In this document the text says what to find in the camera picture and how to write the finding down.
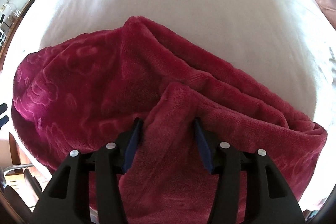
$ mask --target blanket fold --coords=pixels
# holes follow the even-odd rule
[[[202,165],[195,117],[238,150],[265,149],[297,199],[327,138],[243,71],[144,17],[29,54],[16,71],[13,106],[19,137],[51,172],[71,150],[98,150],[144,119],[132,168],[119,180],[131,224],[207,222],[218,177]],[[95,207],[94,178],[90,198]]]

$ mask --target metal screw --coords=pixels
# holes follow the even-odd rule
[[[106,148],[107,148],[107,149],[114,149],[116,146],[117,146],[117,145],[116,145],[115,143],[108,143],[108,144],[106,145]]]
[[[221,148],[228,149],[228,148],[230,147],[230,144],[227,143],[227,142],[221,142],[221,143],[219,144],[219,146],[220,146]]]
[[[266,151],[263,150],[263,149],[258,149],[258,154],[259,154],[260,156],[266,156]]]
[[[79,151],[78,151],[78,150],[72,150],[72,151],[70,152],[70,156],[71,156],[71,157],[76,157],[76,156],[78,156],[78,154],[79,154]]]

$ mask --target mattress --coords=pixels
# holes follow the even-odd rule
[[[316,208],[329,195],[336,182],[329,168],[336,160],[336,31],[314,0],[36,0],[9,47],[1,100],[11,105],[12,80],[27,54],[81,33],[121,27],[132,15],[165,25],[232,63],[325,127],[327,144],[300,206]],[[12,123],[7,126],[15,135]]]

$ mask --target wooden furniture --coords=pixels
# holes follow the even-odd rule
[[[17,154],[18,157],[19,157],[19,162],[16,162],[16,164],[28,164],[28,163],[30,163],[30,160],[28,159],[28,157],[19,148],[19,146],[17,145],[17,143],[15,141],[10,142],[10,150],[11,150],[11,155],[12,156],[14,154]],[[30,208],[30,210],[33,210],[37,201],[38,201],[38,196],[31,189],[33,187],[31,187],[31,186],[29,187],[29,185],[27,185],[27,182],[26,182],[26,179],[25,179],[25,176],[28,175],[27,173],[29,173],[29,172],[27,172],[27,169],[30,172],[30,176],[35,177],[35,179],[41,185],[41,190],[44,190],[45,187],[47,186],[49,180],[47,180],[35,167],[26,168],[25,169],[25,174],[23,174],[22,169],[20,169],[21,172],[14,173],[14,174],[7,174],[5,176],[5,178],[6,178],[6,181],[7,181],[7,185],[11,186],[12,189],[14,189],[13,191],[16,191],[16,193],[23,200],[23,202],[26,204],[26,206],[28,206]],[[0,196],[0,213],[1,213],[1,203],[2,202],[4,202],[4,200],[1,201],[1,196]]]
[[[14,137],[12,134],[9,133],[9,148],[10,148],[10,154],[12,157],[12,163],[13,165],[21,165],[21,164],[29,164],[31,161],[26,156],[26,154],[22,151],[22,149],[19,147],[19,145],[16,143]],[[34,166],[27,168],[31,175],[37,179],[37,181],[40,183],[42,189],[44,189],[49,180],[46,179]],[[14,175],[23,175],[23,170],[18,169],[15,171],[14,174],[8,174],[7,176],[14,176]]]
[[[10,27],[8,33],[7,33],[7,37],[6,37],[4,43],[1,47],[1,50],[0,50],[0,71],[2,71],[3,64],[4,64],[4,61],[5,61],[5,58],[6,58],[6,54],[7,54],[9,45],[11,44],[11,41],[13,39],[13,36],[14,36],[17,28],[19,27],[22,19],[24,18],[24,16],[26,15],[29,8],[32,6],[34,1],[35,0],[27,0],[25,5],[21,9],[21,14],[19,15],[18,19],[11,25],[11,27]]]

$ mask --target white bed sheet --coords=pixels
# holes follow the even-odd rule
[[[336,158],[336,31],[313,0],[36,0],[8,50],[1,101],[11,106],[12,79],[28,53],[120,27],[132,15],[163,24],[231,62],[325,127],[327,144],[300,206],[315,208],[329,195],[336,182],[330,168]],[[11,121],[8,128],[15,135]]]

